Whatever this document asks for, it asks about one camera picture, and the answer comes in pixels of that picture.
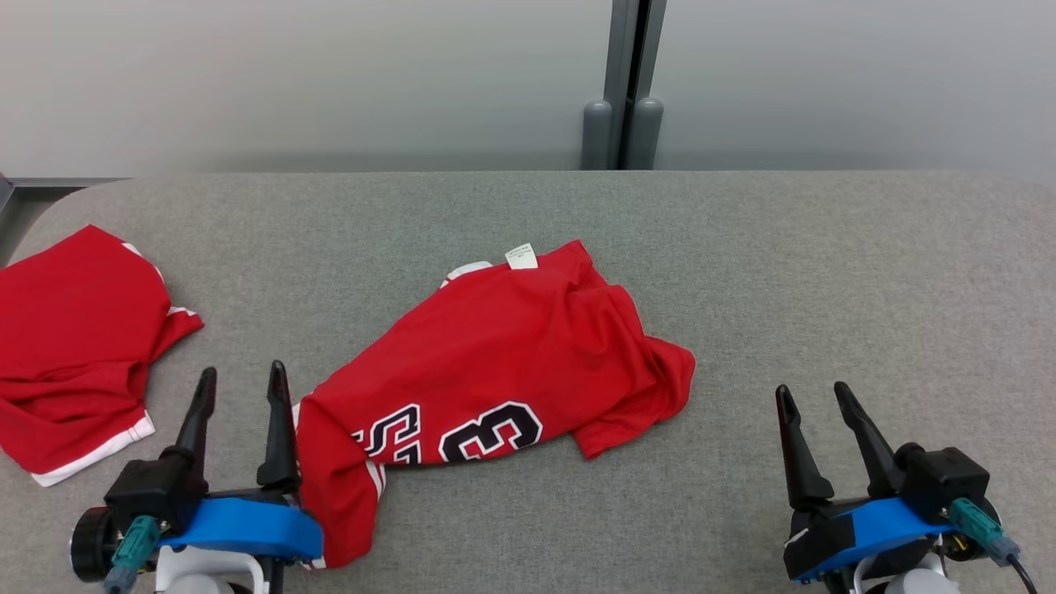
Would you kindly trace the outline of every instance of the care label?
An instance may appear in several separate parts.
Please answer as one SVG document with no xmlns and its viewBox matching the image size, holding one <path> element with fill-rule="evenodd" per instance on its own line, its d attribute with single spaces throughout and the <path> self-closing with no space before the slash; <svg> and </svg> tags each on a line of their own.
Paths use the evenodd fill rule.
<svg viewBox="0 0 1056 594">
<path fill-rule="evenodd" d="M 535 252 L 532 250 L 530 243 L 507 252 L 506 261 L 510 263 L 510 268 L 514 271 L 539 267 L 539 262 L 535 260 Z"/>
</svg>

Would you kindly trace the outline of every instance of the white hem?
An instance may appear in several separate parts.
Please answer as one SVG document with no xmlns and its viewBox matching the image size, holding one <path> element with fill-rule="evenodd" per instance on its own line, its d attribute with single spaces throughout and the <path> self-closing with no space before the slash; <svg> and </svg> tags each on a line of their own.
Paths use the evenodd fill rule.
<svg viewBox="0 0 1056 594">
<path fill-rule="evenodd" d="M 88 468 L 92 464 L 107 458 L 108 456 L 117 453 L 118 451 L 125 449 L 125 446 L 137 442 L 147 435 L 154 433 L 154 423 L 151 422 L 150 415 L 147 411 L 143 411 L 143 419 L 136 422 L 135 425 L 129 427 L 127 430 L 117 433 L 116 435 L 107 440 L 107 443 L 95 448 L 88 456 L 74 460 L 73 462 L 60 466 L 51 472 L 44 472 L 43 475 L 37 475 L 31 472 L 30 476 L 34 478 L 38 483 L 45 487 L 50 487 L 55 483 L 59 483 L 69 479 L 70 477 L 76 475 L 77 472 Z"/>
</svg>

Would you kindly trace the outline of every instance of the floor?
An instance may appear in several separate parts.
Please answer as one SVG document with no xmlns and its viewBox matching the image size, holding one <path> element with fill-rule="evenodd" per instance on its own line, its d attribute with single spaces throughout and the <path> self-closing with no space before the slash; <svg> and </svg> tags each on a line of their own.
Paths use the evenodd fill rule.
<svg viewBox="0 0 1056 594">
<path fill-rule="evenodd" d="M 33 223 L 52 204 L 83 188 L 15 188 L 7 205 L 0 212 L 0 268 L 7 265 L 18 243 Z"/>
</svg>

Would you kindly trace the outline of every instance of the gray fabric surface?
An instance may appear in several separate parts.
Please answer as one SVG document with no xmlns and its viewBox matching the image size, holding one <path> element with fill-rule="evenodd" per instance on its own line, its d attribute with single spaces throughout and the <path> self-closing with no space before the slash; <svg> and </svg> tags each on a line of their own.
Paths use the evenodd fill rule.
<svg viewBox="0 0 1056 594">
<path fill-rule="evenodd" d="M 1056 196 L 1038 186 L 946 172 L 174 177 L 62 200 L 15 258 L 88 223 L 135 244 L 206 328 L 151 372 L 154 437 L 46 489 L 0 460 L 4 592 L 98 592 L 69 570 L 70 530 L 126 461 L 171 443 L 204 367 L 220 370 L 207 477 L 249 486 L 272 358 L 300 397 L 455 266 L 576 238 L 648 333 L 696 354 L 684 412 L 589 463 L 565 438 L 392 470 L 374 551 L 293 571 L 288 592 L 798 592 L 781 564 L 773 391 L 789 384 L 822 470 L 859 496 L 836 379 L 895 446 L 956 445 L 988 468 L 1039 588 L 1056 590 Z M 953 577 L 966 594 L 1022 591 L 989 561 Z"/>
</svg>

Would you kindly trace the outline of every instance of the black cable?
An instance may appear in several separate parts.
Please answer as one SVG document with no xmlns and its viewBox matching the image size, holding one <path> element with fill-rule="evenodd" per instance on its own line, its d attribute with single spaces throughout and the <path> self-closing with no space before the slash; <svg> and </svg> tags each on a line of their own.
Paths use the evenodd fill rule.
<svg viewBox="0 0 1056 594">
<path fill-rule="evenodd" d="M 1023 563 L 1019 562 L 1019 558 L 1015 555 L 1008 555 L 1008 562 L 1012 563 L 1016 573 L 1019 574 L 1019 579 L 1023 580 L 1023 586 L 1026 587 L 1026 591 L 1030 594 L 1038 594 L 1038 589 L 1034 587 L 1034 580 L 1031 579 L 1031 574 L 1026 573 L 1026 570 L 1023 568 Z"/>
</svg>

